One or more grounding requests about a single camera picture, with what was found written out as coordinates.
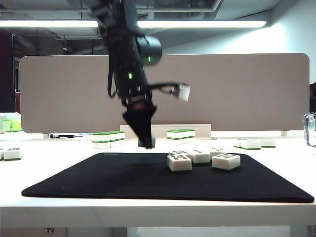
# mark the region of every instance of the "white table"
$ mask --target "white table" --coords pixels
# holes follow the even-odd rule
[[[316,197],[316,149],[305,145],[302,131],[213,132],[218,140],[197,140],[177,149],[208,150],[219,144],[230,152],[250,155],[269,169]],[[233,148],[241,137],[275,138],[277,148],[245,151]],[[0,134],[0,146],[20,147],[23,159],[0,162],[1,228],[105,228],[173,226],[306,226],[316,224],[314,203],[263,203],[146,199],[80,199],[23,197],[21,191],[96,153],[166,153],[175,147],[157,140],[156,148],[137,147],[136,140],[123,147],[92,149],[91,137],[43,139],[42,134]]]

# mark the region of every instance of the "stacked mahjong tiles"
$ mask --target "stacked mahjong tiles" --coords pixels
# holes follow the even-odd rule
[[[123,145],[125,140],[124,131],[107,131],[93,134],[93,148],[106,149]]]
[[[194,129],[176,129],[167,131],[167,140],[172,145],[194,142],[196,131]]]
[[[240,167],[240,156],[225,153],[222,148],[214,148],[210,152],[171,151],[167,156],[167,166],[173,172],[190,171],[192,164],[210,164],[213,169],[233,170]]]
[[[276,148],[276,141],[269,138],[237,139],[233,146],[244,150],[260,150],[261,148]]]

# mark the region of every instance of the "ceiling pipe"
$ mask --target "ceiling pipe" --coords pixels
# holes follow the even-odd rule
[[[137,11],[141,12],[214,12],[216,11],[221,0],[216,0],[211,8],[153,8],[153,7],[137,7]],[[64,12],[89,12],[88,8],[78,9],[0,9],[0,13],[64,13]]]

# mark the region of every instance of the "white wall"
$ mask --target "white wall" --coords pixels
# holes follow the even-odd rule
[[[316,82],[316,0],[300,0],[272,26],[164,49],[164,54],[302,52]]]

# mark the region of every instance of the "ceiling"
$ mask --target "ceiling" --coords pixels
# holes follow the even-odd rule
[[[188,10],[189,8],[211,9],[217,0],[135,0],[139,19],[146,20],[234,20],[245,16],[259,16],[268,20],[269,10],[280,0],[221,0],[213,12],[146,12],[143,8]],[[0,19],[91,19],[86,5],[80,0],[2,0]],[[102,40],[97,28],[24,28],[10,29],[28,42],[36,44],[40,55],[62,54],[66,45],[70,54],[104,53]],[[223,29],[147,29],[148,34],[157,37],[163,48],[194,40],[230,33]]]

